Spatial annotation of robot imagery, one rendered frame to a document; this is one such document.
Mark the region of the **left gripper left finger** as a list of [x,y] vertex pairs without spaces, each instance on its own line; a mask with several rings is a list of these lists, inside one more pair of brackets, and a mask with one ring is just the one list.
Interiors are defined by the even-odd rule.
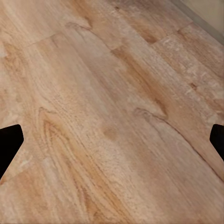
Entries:
[[24,142],[19,124],[0,129],[0,179]]

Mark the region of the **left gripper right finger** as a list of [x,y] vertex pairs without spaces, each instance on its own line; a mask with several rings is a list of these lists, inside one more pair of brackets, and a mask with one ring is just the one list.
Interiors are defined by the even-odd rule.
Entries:
[[210,133],[210,142],[224,161],[224,126],[213,125]]

